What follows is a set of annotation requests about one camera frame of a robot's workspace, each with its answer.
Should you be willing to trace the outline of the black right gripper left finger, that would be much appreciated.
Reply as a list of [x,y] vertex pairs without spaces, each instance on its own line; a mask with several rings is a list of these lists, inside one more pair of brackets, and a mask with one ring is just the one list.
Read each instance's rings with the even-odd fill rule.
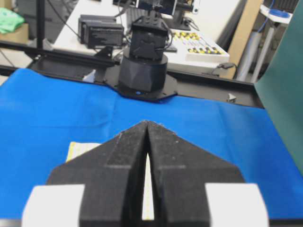
[[125,227],[140,217],[148,123],[52,170],[33,188],[22,214],[24,227]]

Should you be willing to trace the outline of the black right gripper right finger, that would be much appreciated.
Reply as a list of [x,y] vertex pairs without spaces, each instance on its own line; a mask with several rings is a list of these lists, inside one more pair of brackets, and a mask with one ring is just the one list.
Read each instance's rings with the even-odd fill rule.
[[155,219],[160,227],[267,227],[256,184],[220,157],[148,122]]

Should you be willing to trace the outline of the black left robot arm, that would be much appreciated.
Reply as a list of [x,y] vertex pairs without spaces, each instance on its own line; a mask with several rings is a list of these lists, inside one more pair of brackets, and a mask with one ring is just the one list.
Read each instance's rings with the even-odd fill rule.
[[177,95],[178,82],[167,73],[168,58],[163,53],[172,34],[159,13],[135,20],[131,33],[120,64],[106,70],[106,85],[124,97],[150,102]]

